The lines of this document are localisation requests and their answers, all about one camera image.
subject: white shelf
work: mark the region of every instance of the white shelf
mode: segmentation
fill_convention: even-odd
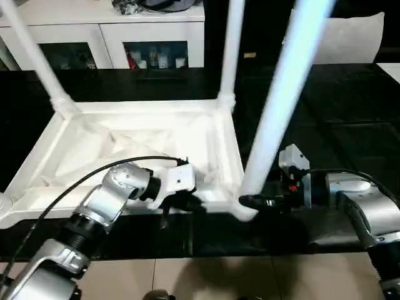
[[[18,11],[26,25],[204,22],[202,3],[182,12],[144,11],[122,16],[111,0],[29,0]],[[9,27],[4,16],[0,17],[0,27]]]

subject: red component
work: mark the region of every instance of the red component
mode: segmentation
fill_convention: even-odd
[[[289,190],[291,192],[296,192],[298,190],[298,187],[297,186],[289,186]]]
[[[127,63],[129,64],[129,68],[131,70],[139,69],[138,65],[136,64],[136,61],[132,58],[131,53],[129,52],[128,49],[125,49],[125,53],[126,53]]]

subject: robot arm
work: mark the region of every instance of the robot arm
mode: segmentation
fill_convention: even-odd
[[[112,167],[75,209],[54,239],[48,239],[5,291],[2,300],[80,299],[80,279],[129,199],[152,199],[155,208],[178,191],[195,188],[194,169],[184,164],[153,176],[133,163]]]
[[[366,178],[345,172],[328,172],[322,186],[315,182],[311,189],[309,161],[294,144],[280,152],[279,166],[280,179],[266,183],[266,194],[243,196],[239,202],[287,213],[298,206],[312,208],[312,191],[324,190],[324,205],[349,218],[381,278],[385,298],[400,299],[400,209],[393,197]]]
[[[367,251],[387,300],[400,299],[400,209],[377,186],[353,174],[327,174],[329,207],[344,211]]]

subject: white pole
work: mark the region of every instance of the white pole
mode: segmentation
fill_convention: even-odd
[[[298,0],[257,128],[240,195],[259,194],[313,63],[334,0]]]
[[[224,61],[218,101],[221,106],[233,110],[235,105],[234,86],[242,32],[245,0],[230,0],[226,24]]]
[[[26,26],[19,17],[14,1],[0,0],[0,8],[8,18],[11,26],[14,28],[22,46],[26,50],[26,54],[31,59],[37,75],[50,96],[54,110],[60,112],[62,115],[78,113],[79,110],[74,101],[72,101],[69,95],[65,93],[48,61],[44,57],[43,52],[32,40]]]

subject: plastic bag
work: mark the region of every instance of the plastic bag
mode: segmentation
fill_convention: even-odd
[[[112,5],[121,14],[137,14],[143,10],[138,0],[112,0]]]

